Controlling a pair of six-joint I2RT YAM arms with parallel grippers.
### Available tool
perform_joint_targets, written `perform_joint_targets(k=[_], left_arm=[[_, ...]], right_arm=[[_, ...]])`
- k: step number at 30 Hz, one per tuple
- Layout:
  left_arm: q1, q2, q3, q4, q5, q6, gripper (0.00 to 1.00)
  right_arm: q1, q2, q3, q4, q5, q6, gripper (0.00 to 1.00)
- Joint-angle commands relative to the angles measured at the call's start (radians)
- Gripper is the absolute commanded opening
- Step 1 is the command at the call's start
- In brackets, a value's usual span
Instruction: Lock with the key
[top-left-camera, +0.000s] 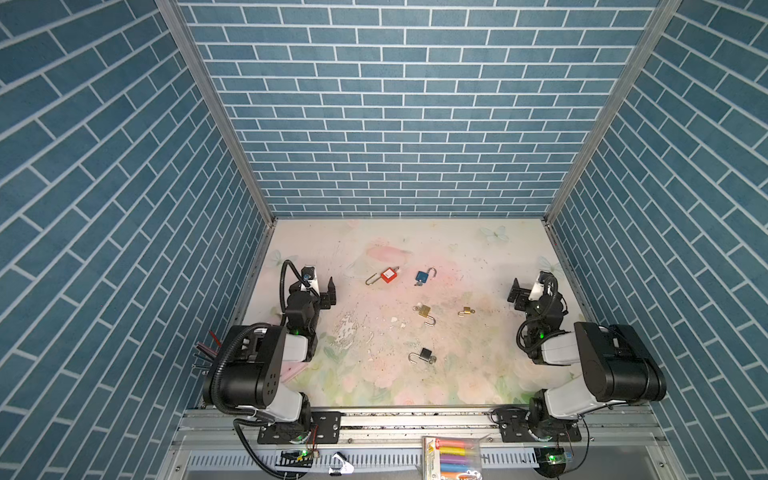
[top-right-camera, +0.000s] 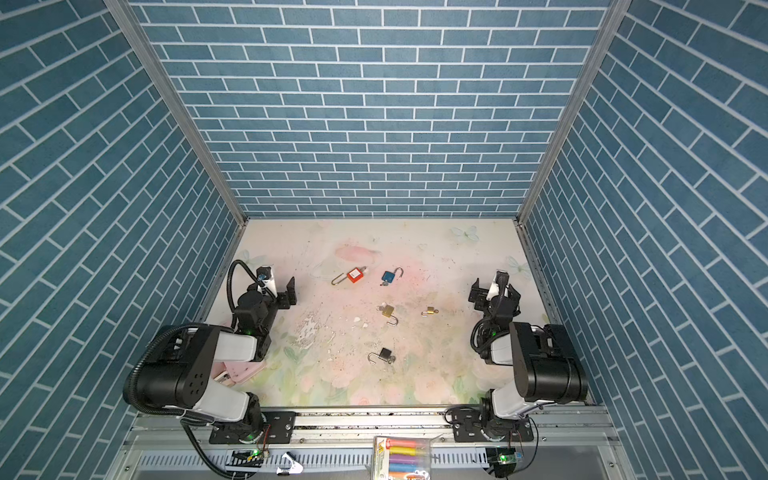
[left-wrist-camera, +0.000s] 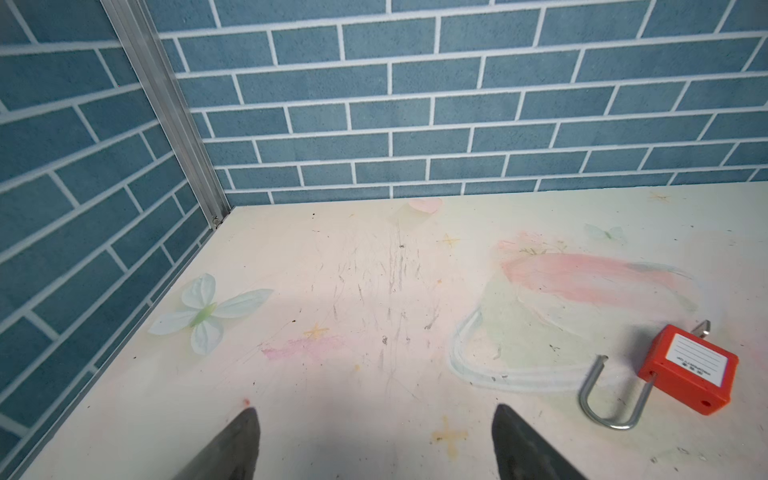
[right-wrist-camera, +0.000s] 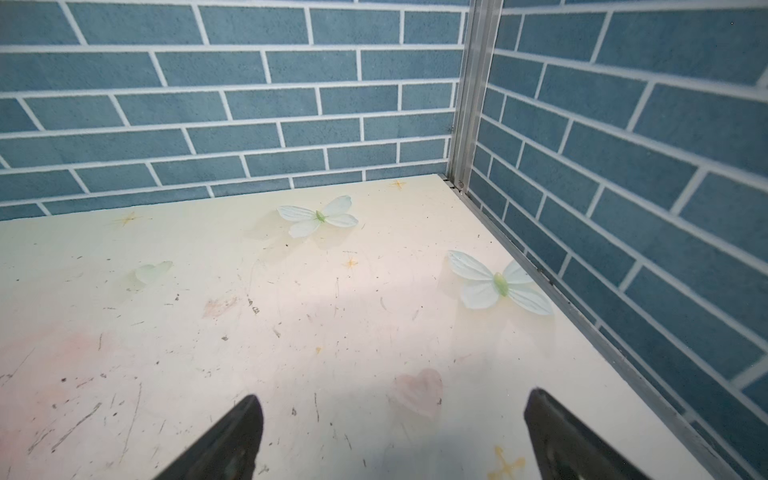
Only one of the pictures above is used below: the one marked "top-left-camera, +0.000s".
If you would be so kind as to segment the red padlock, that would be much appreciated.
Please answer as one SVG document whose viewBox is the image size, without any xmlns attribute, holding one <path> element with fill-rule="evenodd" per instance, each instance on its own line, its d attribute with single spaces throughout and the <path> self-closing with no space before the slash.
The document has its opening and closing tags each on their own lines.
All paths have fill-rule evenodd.
<svg viewBox="0 0 768 480">
<path fill-rule="evenodd" d="M 389 284 L 397 278 L 399 269 L 399 266 L 388 267 L 379 273 L 373 274 L 365 280 L 365 285 L 371 286 L 378 281 L 384 281 L 385 283 Z"/>
</svg>

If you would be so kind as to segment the large brass padlock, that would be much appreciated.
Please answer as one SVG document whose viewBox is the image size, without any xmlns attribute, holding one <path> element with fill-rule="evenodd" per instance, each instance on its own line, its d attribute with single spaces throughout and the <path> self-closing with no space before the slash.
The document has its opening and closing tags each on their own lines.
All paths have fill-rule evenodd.
<svg viewBox="0 0 768 480">
<path fill-rule="evenodd" d="M 413 310 L 424 319 L 424 324 L 427 326 L 435 326 L 437 320 L 431 315 L 431 307 L 428 305 L 419 304 L 413 307 Z"/>
</svg>

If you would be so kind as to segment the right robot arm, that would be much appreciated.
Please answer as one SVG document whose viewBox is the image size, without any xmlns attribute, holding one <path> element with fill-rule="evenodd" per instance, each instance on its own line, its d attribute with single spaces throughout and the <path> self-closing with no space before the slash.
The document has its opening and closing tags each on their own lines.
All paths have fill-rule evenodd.
<svg viewBox="0 0 768 480">
<path fill-rule="evenodd" d="M 541 271 L 530 288 L 514 281 L 507 301 L 525 314 L 515 343 L 533 364 L 580 368 L 567 383 L 529 400 L 521 422 L 530 438 L 578 439 L 577 422 L 589 413 L 665 398 L 666 378 L 631 326 L 575 322 L 563 328 L 568 304 L 553 273 Z"/>
</svg>

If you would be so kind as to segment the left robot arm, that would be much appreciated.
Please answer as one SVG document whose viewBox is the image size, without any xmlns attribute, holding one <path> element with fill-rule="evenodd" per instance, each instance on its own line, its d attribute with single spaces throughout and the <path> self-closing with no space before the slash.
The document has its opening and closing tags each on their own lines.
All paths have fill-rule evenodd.
<svg viewBox="0 0 768 480">
<path fill-rule="evenodd" d="M 320 313 L 336 305 L 335 284 L 322 290 L 314 266 L 285 260 L 278 287 L 280 322 L 231 327 L 205 377 L 204 401 L 232 417 L 245 446 L 248 429 L 267 444 L 300 444 L 315 428 L 308 396 L 284 385 L 281 372 L 314 358 Z"/>
</svg>

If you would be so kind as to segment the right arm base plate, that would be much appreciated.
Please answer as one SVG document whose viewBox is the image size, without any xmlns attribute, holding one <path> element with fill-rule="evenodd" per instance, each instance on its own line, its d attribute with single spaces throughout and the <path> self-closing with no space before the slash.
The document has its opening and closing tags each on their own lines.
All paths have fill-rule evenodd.
<svg viewBox="0 0 768 480">
<path fill-rule="evenodd" d="M 531 412 L 519 406 L 504 405 L 488 414 L 500 432 L 504 443 L 580 442 L 581 432 L 576 420 L 550 417 L 543 411 Z"/>
</svg>

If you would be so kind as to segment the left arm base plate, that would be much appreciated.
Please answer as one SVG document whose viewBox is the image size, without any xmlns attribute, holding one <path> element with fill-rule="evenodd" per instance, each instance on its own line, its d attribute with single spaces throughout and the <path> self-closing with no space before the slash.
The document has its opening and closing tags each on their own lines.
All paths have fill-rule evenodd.
<svg viewBox="0 0 768 480">
<path fill-rule="evenodd" d="M 263 427 L 258 434 L 259 445 L 337 444 L 342 415 L 339 411 L 307 411 L 294 422 L 277 422 Z"/>
</svg>

